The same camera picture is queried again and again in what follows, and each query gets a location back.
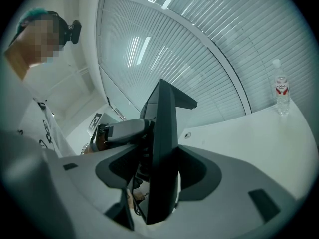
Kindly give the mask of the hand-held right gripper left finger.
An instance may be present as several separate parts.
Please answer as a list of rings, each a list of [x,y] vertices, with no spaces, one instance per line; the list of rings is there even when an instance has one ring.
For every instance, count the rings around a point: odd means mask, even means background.
[[[126,182],[108,171],[113,185],[96,174],[99,163],[135,151],[132,145],[59,158],[33,139],[1,133],[1,182],[33,225],[54,239],[140,239],[133,223],[123,226],[107,211],[126,204]]]

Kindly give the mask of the grey printed t-shirt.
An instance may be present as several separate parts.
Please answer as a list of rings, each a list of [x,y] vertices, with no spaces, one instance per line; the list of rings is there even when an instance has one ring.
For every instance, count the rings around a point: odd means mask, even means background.
[[[30,137],[58,157],[76,155],[48,105],[34,98],[4,61],[0,62],[0,130]]]

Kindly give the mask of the person's left hand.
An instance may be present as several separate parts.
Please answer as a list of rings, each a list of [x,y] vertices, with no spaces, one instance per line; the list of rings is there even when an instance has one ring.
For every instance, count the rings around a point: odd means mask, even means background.
[[[108,149],[107,142],[105,140],[105,134],[100,134],[96,139],[96,147],[98,151],[104,151]]]

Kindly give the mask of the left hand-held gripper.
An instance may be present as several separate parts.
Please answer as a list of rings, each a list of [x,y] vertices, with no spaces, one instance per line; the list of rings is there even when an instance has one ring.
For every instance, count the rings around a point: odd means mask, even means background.
[[[106,113],[96,113],[92,119],[88,133],[90,141],[86,144],[86,153],[99,152],[96,139],[100,134],[105,134],[108,149],[110,143],[129,143],[144,136],[150,127],[150,122],[144,119],[131,119],[120,122]]]

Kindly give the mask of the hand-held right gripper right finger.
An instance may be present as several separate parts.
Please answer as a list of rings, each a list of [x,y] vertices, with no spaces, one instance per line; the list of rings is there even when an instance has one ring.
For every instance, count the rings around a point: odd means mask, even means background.
[[[182,190],[159,239],[267,239],[292,216],[294,197],[254,165],[179,147]]]

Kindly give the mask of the clear plastic water bottle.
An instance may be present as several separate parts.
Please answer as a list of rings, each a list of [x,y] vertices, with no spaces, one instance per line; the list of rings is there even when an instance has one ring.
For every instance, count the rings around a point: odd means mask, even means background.
[[[276,93],[277,111],[280,115],[287,115],[290,108],[290,87],[287,74],[279,59],[272,61],[274,66],[274,86]]]

